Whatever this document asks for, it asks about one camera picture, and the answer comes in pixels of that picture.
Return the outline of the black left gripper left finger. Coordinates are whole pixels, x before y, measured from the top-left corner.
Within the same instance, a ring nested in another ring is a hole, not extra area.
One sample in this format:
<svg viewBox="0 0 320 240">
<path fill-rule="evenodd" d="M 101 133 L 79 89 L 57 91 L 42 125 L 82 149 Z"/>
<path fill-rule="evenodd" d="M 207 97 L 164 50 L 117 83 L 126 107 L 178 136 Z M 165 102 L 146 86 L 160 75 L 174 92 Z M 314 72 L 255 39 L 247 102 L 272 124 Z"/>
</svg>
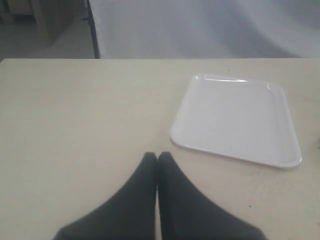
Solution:
<svg viewBox="0 0 320 240">
<path fill-rule="evenodd" d="M 62 227 L 56 240 L 154 240 L 157 157 L 146 152 L 127 182 L 104 204 Z"/>
</svg>

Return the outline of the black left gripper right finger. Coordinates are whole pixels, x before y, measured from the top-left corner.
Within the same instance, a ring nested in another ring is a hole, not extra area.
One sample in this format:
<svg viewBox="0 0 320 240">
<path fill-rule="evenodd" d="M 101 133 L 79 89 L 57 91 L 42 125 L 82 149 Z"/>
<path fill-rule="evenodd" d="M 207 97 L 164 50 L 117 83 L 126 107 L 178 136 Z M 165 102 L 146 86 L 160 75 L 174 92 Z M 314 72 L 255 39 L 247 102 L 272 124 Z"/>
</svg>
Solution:
<svg viewBox="0 0 320 240">
<path fill-rule="evenodd" d="M 250 240 L 252 227 L 203 195 L 170 152 L 158 157 L 158 203 L 164 240 Z"/>
</svg>

